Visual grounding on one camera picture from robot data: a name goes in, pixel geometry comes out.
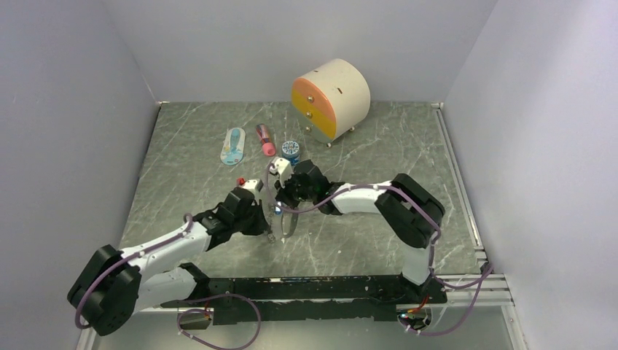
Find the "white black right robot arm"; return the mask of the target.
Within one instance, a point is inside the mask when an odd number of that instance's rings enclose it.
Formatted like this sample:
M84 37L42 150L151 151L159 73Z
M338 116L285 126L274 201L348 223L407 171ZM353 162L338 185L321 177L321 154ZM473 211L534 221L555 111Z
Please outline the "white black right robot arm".
M300 214L301 203L325 215L379 214L405 245L400 284L403 298L421 301L429 292L434 246L439 238L444 206L407 174L374 184L332 182L311 160L293 165L285 158L271 161L265 180L274 179L270 200L284 211Z

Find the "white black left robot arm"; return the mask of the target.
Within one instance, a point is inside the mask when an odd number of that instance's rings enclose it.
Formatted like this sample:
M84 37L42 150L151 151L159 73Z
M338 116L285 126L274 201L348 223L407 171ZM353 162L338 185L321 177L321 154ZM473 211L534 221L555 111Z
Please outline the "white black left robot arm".
M263 234L268 228L263 187L249 180L214 209L185 214L180 228L144 244L97 249L67 296L76 309L75 325L108 335L145 308L176 300L202 305L210 279L188 258L227 243L235 233Z

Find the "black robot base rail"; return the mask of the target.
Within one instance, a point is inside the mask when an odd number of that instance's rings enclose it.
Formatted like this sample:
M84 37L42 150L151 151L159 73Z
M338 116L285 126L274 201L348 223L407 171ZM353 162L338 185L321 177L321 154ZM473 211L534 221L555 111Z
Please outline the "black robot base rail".
M393 321L396 314L420 305L444 304L440 283L421 286L399 275L208 278L191 295L162 303L163 308L212 308L215 325L261 319L370 318Z

